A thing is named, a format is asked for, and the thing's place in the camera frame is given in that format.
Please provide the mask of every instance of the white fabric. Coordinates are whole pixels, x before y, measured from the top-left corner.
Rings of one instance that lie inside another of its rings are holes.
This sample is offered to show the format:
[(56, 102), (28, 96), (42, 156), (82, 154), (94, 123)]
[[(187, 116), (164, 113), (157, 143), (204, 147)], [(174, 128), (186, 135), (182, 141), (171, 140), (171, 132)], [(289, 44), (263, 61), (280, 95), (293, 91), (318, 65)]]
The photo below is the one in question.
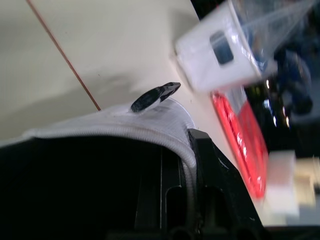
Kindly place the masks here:
[(175, 152), (182, 160), (187, 187), (188, 224), (195, 213), (197, 165), (187, 129), (195, 127), (189, 113), (168, 98), (143, 112), (134, 113), (130, 104), (114, 106), (93, 114), (69, 119), (46, 128), (31, 129), (22, 139), (49, 139), (72, 136), (115, 136), (154, 143)]

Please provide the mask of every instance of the black clip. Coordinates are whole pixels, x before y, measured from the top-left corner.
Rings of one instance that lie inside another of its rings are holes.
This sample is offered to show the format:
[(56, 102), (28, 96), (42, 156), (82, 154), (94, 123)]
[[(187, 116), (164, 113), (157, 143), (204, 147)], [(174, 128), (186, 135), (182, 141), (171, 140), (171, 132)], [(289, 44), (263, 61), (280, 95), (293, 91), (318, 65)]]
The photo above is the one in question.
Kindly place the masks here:
[(163, 86), (158, 86), (150, 91), (147, 91), (142, 96), (140, 96), (132, 105), (131, 110), (134, 113), (141, 112), (146, 108), (150, 107), (157, 100), (161, 103), (172, 94), (174, 94), (179, 88), (181, 84), (179, 82), (168, 82)]

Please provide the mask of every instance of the black plastic object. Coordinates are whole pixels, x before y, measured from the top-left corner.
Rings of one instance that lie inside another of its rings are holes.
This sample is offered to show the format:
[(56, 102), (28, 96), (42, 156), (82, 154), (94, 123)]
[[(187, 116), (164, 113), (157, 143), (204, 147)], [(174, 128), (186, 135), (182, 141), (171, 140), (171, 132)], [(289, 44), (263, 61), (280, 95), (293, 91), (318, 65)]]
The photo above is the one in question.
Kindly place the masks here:
[(131, 105), (131, 110), (134, 113), (138, 113), (150, 107), (158, 100), (161, 103), (172, 94), (174, 94), (180, 88), (180, 86), (181, 84), (179, 82), (168, 82), (163, 86), (155, 87), (154, 89), (151, 89), (150, 91), (147, 91), (142, 96), (140, 96)]
[(0, 148), (0, 239), (319, 239), (320, 227), (264, 228), (237, 169), (190, 129), (196, 225), (186, 229), (180, 158), (121, 137), (30, 139)]

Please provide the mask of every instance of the red bag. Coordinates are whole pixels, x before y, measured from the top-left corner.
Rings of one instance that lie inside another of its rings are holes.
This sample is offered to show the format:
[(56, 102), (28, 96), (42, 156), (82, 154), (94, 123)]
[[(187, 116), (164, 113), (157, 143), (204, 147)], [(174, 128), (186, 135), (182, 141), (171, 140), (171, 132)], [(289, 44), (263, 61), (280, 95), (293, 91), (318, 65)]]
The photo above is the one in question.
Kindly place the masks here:
[(243, 87), (225, 94), (215, 93), (212, 101), (248, 192), (263, 198), (268, 151)]

